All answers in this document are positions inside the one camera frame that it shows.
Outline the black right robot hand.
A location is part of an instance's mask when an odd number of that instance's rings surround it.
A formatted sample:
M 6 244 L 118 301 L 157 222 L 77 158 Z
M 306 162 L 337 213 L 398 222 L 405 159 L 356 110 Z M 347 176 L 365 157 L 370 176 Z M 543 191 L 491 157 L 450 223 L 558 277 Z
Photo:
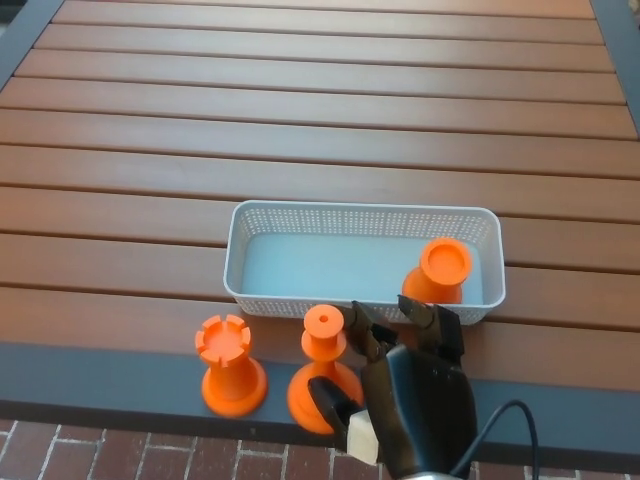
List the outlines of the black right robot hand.
M 398 308 L 417 327 L 414 346 L 401 342 L 372 307 L 358 301 L 340 307 L 347 342 L 366 359 L 360 370 L 364 402 L 350 399 L 326 377 L 309 380 L 311 398 L 341 450 L 352 443 L 357 415 L 368 414 L 378 441 L 373 459 L 393 478 L 467 478 L 471 463 L 464 455 L 476 438 L 477 416 L 461 367 L 465 349 L 459 316 L 404 295 Z

